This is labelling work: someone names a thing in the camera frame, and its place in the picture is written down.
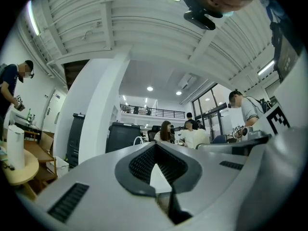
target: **woman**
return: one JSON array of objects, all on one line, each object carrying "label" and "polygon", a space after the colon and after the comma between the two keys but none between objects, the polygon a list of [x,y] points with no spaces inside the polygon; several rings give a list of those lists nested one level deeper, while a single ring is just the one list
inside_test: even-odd
[{"label": "woman", "polygon": [[160,128],[160,131],[155,135],[155,141],[167,141],[171,140],[171,123],[169,121],[164,121]]}]

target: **long hair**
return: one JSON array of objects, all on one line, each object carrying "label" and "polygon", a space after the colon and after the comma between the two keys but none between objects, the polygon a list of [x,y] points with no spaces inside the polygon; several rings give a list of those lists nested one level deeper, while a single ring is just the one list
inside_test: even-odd
[{"label": "long hair", "polygon": [[169,121],[164,121],[160,129],[160,139],[162,141],[170,141],[171,133],[168,132],[168,125],[171,124]]}]

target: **white column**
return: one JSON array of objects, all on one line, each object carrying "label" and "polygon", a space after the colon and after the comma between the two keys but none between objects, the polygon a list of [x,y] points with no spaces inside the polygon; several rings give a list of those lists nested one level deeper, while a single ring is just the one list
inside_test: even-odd
[{"label": "white column", "polygon": [[123,47],[115,55],[92,95],[81,132],[79,164],[105,153],[109,122],[130,61],[130,49],[131,46]]},{"label": "white column", "polygon": [[58,118],[53,142],[54,155],[65,158],[73,113],[86,114],[92,94],[111,62],[112,59],[90,60],[74,80]]}]

